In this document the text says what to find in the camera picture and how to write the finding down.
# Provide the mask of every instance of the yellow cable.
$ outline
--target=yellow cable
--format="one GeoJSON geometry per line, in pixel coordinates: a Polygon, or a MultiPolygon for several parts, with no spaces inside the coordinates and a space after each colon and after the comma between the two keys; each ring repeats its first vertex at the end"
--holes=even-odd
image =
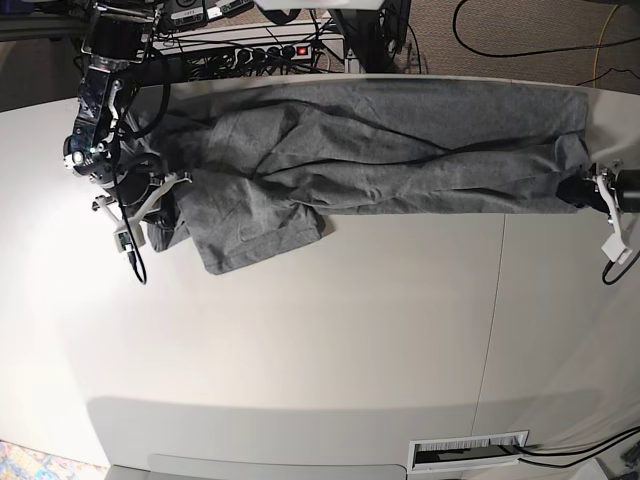
{"type": "MultiPolygon", "coordinates": [[[[616,10],[618,10],[619,6],[620,5],[616,5],[609,12],[609,16],[607,17],[607,21],[604,22],[604,25],[602,26],[602,31],[600,32],[600,40],[598,40],[598,45],[600,45],[602,43],[602,39],[604,38],[604,32],[607,31],[607,27],[609,26],[609,22],[611,22],[611,19],[613,18],[613,14],[616,13],[616,10]]],[[[593,88],[596,88],[596,77],[598,76],[598,56],[599,55],[600,55],[600,49],[596,48],[596,58],[593,60],[593,88]]]]}

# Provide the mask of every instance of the table surface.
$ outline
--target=table surface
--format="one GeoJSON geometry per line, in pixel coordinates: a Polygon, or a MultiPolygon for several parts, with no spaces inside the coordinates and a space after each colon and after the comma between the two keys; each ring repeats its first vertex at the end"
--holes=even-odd
{"type": "MultiPolygon", "coordinates": [[[[632,167],[640,97],[585,91],[592,157],[632,167]]],[[[76,109],[0,114],[0,438],[138,468],[404,465],[410,440],[530,430],[574,445],[640,418],[640,273],[601,284],[602,215],[338,216],[320,242],[219,277],[191,242],[145,247],[141,287],[90,209],[99,190],[62,167],[76,109]]]]}

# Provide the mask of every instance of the white table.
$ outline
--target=white table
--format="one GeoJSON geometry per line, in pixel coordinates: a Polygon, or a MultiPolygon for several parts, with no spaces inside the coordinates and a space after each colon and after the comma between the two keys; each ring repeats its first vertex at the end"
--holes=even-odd
{"type": "MultiPolygon", "coordinates": [[[[593,158],[633,165],[640,97],[590,102],[593,158]]],[[[601,285],[601,214],[334,217],[322,241],[219,277],[190,241],[145,247],[141,287],[90,209],[97,187],[62,166],[75,114],[0,114],[1,439],[142,469],[406,464],[415,439],[573,445],[640,419],[640,269],[601,285]]]]}

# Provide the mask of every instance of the floor mat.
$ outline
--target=floor mat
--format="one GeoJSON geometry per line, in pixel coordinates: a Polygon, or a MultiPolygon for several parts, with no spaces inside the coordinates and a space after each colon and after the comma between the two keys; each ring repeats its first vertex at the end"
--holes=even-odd
{"type": "Polygon", "coordinates": [[[104,480],[107,470],[0,441],[0,480],[104,480]]]}

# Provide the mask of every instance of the gray fabric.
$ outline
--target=gray fabric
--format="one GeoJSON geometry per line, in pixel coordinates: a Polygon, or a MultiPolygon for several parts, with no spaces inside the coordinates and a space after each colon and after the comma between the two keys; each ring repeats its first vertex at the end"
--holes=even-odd
{"type": "Polygon", "coordinates": [[[321,238],[327,214],[572,213],[580,92],[455,80],[269,87],[173,105],[149,145],[194,183],[177,237],[224,273],[321,238]]]}

